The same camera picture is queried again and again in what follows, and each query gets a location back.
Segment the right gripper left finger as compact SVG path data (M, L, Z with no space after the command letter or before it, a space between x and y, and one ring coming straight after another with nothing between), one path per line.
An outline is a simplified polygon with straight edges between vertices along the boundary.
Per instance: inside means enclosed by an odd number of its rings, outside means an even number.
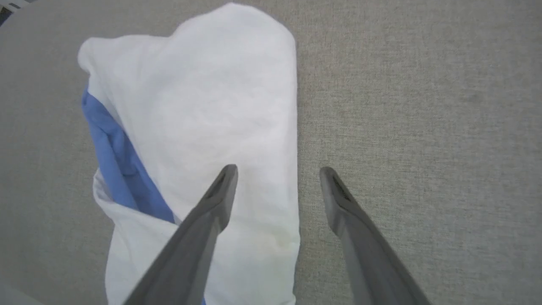
M203 305L217 238L228 226L238 168L226 165L123 305Z

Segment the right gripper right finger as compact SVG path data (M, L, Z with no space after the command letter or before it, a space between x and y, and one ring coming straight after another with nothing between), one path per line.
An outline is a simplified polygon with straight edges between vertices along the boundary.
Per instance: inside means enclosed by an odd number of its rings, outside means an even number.
M339 174L320 169L329 227L340 239L355 305L431 305Z

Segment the white and blue raglan shirt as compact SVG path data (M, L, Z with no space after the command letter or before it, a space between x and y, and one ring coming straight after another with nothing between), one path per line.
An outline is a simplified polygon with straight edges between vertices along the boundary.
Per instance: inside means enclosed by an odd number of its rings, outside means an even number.
M91 37L83 114L93 195L114 222L105 287L122 305L221 169L238 168L203 305L295 305L300 247L296 42L229 3L171 36Z

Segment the grey fabric covered surface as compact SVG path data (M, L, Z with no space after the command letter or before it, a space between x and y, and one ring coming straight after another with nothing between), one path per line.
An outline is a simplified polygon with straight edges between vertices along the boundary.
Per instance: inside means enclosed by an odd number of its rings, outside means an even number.
M81 113L88 37L170 35L228 0L37 0L0 26L0 281L106 305L113 224ZM318 171L434 305L542 305L542 0L245 0L294 35L298 305L353 305Z

